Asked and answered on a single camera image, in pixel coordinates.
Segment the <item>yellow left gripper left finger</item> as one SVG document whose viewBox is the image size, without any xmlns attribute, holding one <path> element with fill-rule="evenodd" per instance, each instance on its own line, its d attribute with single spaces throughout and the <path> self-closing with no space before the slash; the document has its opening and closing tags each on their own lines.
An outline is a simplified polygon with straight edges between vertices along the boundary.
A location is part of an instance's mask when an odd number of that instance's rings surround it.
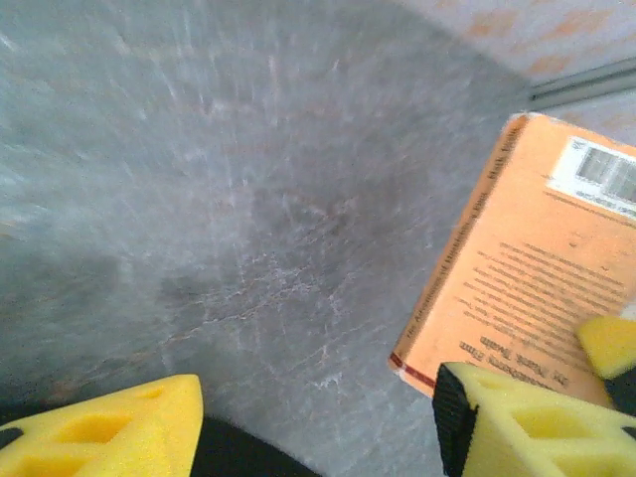
<svg viewBox="0 0 636 477">
<path fill-rule="evenodd" d="M 204 416 L 200 380 L 175 375 L 15 418 L 4 476 L 187 476 Z"/>
</svg>

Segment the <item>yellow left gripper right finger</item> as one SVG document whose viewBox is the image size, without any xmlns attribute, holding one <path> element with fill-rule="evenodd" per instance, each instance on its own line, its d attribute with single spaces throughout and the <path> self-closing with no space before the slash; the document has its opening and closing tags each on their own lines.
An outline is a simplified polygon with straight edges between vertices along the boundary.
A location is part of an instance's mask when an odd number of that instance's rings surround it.
<svg viewBox="0 0 636 477">
<path fill-rule="evenodd" d="M 432 398 L 447 476 L 632 476 L 634 417 L 466 363 Z"/>
</svg>

